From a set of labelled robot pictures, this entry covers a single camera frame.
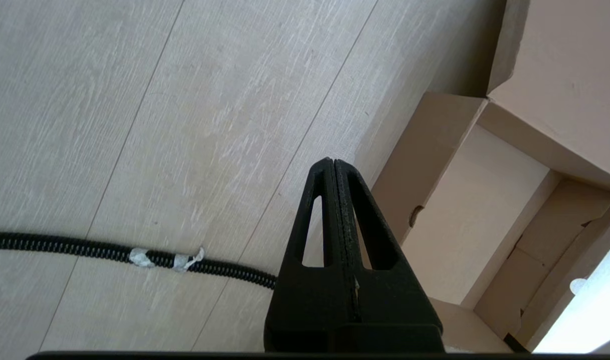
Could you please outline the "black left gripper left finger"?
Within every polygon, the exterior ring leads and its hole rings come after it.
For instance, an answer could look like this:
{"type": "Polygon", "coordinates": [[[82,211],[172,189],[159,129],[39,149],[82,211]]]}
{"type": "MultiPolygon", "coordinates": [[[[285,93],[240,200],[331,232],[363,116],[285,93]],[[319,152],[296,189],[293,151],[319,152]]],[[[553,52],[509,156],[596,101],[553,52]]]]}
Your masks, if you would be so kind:
{"type": "Polygon", "coordinates": [[[353,265],[345,238],[335,162],[323,158],[311,166],[303,188],[264,321],[264,350],[267,353],[334,350],[334,333],[356,318],[353,265]],[[323,221],[324,264],[319,268],[303,264],[316,198],[322,202],[323,221]]]}

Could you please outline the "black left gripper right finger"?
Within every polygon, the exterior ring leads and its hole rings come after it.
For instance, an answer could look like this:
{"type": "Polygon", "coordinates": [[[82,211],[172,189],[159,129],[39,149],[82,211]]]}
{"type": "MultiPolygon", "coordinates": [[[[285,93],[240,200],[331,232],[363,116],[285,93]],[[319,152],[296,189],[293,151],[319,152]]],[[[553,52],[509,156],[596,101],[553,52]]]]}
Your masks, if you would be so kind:
{"type": "Polygon", "coordinates": [[[359,171],[335,161],[351,275],[350,320],[334,331],[344,353],[444,353],[442,323],[359,171]]]}

